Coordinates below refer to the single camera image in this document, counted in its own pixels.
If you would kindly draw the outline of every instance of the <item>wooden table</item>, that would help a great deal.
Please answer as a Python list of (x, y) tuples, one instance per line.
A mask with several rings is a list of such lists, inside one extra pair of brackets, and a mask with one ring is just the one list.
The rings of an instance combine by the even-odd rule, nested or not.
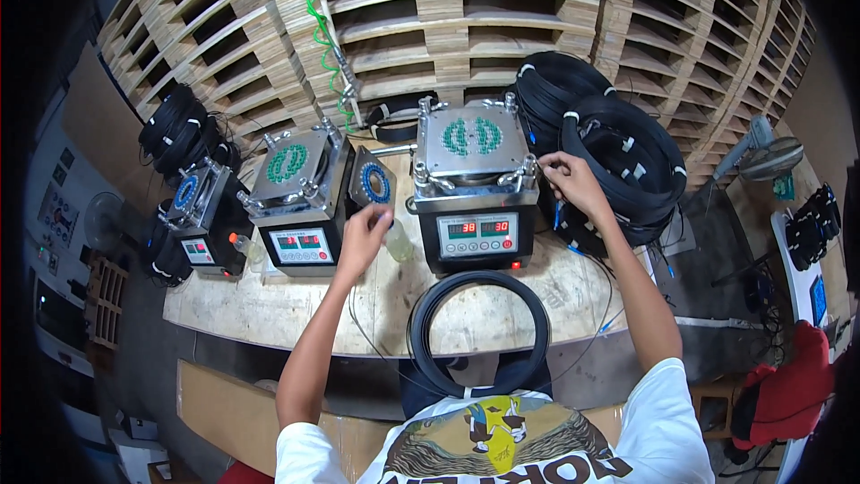
[[(348, 308), (373, 345), (385, 356), (409, 356), (406, 326), (415, 300), (438, 282), (424, 261), (418, 217), (403, 207), (414, 192), (409, 156), (383, 160), (397, 174), (395, 216), (415, 245), (414, 259), (399, 264), (383, 248), (350, 294), (340, 317), (333, 353), (378, 357), (350, 317)], [(253, 183), (252, 174), (244, 179)], [(254, 232), (254, 239), (260, 239)], [(573, 253), (552, 232), (535, 236), (532, 262), (510, 271), (543, 300), (552, 326), (551, 343), (564, 344), (594, 336), (622, 308), (621, 294), (602, 268)], [(193, 274), (168, 290), (163, 317), (184, 328), (260, 346), (292, 349), (317, 309), (328, 279), (281, 277), (263, 280), (245, 271), (231, 282)], [(627, 328), (620, 314), (605, 333)], [(430, 333), (436, 356), (516, 350), (534, 343), (534, 325), (520, 297), (494, 286), (467, 287), (451, 296), (434, 319)]]

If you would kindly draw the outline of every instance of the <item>machine label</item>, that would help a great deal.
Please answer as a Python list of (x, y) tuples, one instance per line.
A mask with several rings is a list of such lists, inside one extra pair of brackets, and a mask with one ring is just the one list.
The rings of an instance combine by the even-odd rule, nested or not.
[(519, 226), (516, 213), (436, 218), (442, 258), (516, 253)]
[(269, 238), (281, 265), (332, 263), (323, 229), (275, 230)]
[(181, 240), (182, 249), (192, 264), (215, 264), (206, 241), (198, 238), (196, 240)]

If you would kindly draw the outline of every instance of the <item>white t-shirt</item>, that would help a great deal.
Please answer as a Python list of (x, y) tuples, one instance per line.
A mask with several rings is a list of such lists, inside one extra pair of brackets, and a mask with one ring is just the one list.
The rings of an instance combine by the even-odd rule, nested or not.
[[(277, 451), (276, 484), (347, 482), (316, 425), (286, 426)], [(614, 447), (580, 412), (543, 393), (446, 398), (392, 428), (359, 484), (614, 480), (714, 482), (679, 359), (656, 364), (633, 389)]]

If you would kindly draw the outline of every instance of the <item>hand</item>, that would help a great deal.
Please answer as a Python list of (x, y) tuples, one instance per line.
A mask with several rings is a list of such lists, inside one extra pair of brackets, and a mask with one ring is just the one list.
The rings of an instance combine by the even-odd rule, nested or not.
[(354, 285), (379, 253), (392, 220), (394, 210), (381, 203), (372, 203), (350, 217), (343, 225), (343, 244), (335, 277)]
[(555, 198), (567, 200), (586, 214), (595, 226), (615, 220), (606, 195), (588, 163), (565, 152), (547, 154), (537, 160), (543, 175), (550, 180)]

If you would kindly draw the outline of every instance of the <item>fiber optic polishing machine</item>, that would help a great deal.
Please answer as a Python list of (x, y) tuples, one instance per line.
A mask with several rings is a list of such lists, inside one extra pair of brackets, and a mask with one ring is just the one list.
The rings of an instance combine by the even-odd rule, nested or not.
[(391, 203), (396, 178), (328, 118), (299, 134), (264, 135), (267, 155), (250, 194), (236, 198), (260, 229), (272, 264), (291, 277), (330, 277), (343, 225), (369, 203)]
[(209, 157), (203, 164), (180, 170), (182, 181), (161, 222), (179, 240), (182, 251), (197, 272), (204, 275), (238, 276), (245, 255), (236, 251), (230, 234), (250, 235), (254, 225), (237, 200), (248, 190), (230, 167)]
[(451, 108), (419, 101), (414, 211), (436, 274), (517, 269), (532, 257), (538, 161), (514, 94)]

